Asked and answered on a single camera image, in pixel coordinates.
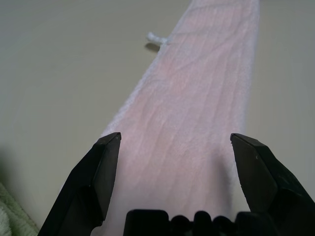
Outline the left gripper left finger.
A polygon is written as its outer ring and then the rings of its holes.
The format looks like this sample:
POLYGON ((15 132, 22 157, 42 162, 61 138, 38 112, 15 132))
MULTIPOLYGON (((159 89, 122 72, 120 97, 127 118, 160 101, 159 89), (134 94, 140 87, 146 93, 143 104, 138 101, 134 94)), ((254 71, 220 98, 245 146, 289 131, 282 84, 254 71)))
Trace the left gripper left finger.
POLYGON ((89 236, 106 218, 112 196, 121 133, 104 136, 92 146, 66 179, 40 236, 89 236))

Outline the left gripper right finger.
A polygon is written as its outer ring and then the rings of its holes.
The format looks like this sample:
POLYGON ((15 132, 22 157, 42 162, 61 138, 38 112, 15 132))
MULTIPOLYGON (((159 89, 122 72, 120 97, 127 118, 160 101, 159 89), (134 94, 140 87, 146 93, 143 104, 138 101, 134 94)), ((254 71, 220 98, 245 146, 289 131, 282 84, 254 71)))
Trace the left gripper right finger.
POLYGON ((282 236, 313 236, 315 203, 295 175, 258 140, 238 133, 230 140, 250 210, 266 213, 282 236))

